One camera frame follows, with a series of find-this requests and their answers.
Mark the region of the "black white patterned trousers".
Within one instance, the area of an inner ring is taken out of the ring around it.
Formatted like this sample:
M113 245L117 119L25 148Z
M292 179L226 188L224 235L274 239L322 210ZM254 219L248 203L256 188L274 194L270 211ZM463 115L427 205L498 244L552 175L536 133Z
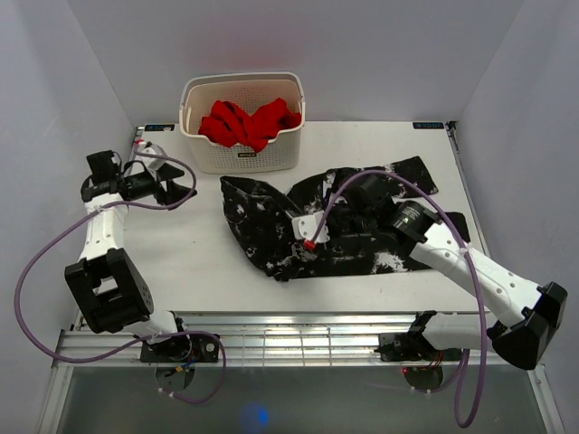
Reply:
M305 178L283 193L271 184L247 177L223 176L223 215L233 237L250 263L266 276L287 282L294 278L326 278L391 274L424 270L425 265L406 257L396 243L383 234L331 238L306 250L297 241L291 219L322 211L322 221L336 203L334 195L352 175L365 170L387 173L379 182L394 202L418 201L439 189L419 156L367 168L339 167ZM459 234L470 241L465 216L447 212Z

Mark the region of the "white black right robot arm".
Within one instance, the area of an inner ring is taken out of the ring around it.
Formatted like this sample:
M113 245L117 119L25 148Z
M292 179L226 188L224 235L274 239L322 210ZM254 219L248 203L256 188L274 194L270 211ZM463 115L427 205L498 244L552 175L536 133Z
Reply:
M468 246L438 205L394 202L378 185L386 176L381 170L362 171L347 178L334 196L344 198L356 215L369 212L372 227L393 240L407 258L470 293L479 312L467 316L424 311L380 353L429 359L448 349L492 350L519 369L534 369L561 325L566 290L555 282L541 286L522 278Z

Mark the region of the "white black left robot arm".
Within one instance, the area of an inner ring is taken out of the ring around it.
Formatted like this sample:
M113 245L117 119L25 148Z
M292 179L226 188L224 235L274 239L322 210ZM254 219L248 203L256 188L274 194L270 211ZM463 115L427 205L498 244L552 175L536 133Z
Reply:
M157 145L143 143L136 159L122 163L113 151L88 156L90 175L81 186L88 216L78 261L64 270L65 281L90 330L131 333L146 340L154 355L180 362L193 351L183 322L154 308L151 291L124 248L128 208L151 196L175 209L196 194L177 183L184 168Z

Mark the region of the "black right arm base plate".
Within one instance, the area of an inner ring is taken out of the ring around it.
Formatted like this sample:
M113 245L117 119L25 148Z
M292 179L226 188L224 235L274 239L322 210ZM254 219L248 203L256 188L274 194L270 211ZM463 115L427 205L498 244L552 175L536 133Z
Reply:
M374 352L383 362L455 362L462 357L461 349L437 350L424 337L408 333L380 334Z

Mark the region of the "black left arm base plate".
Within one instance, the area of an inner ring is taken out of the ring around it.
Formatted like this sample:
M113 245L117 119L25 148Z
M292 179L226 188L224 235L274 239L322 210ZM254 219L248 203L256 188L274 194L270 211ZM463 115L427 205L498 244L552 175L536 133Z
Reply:
M213 335L192 334L168 338L160 343L143 343L142 363L216 363L219 344Z

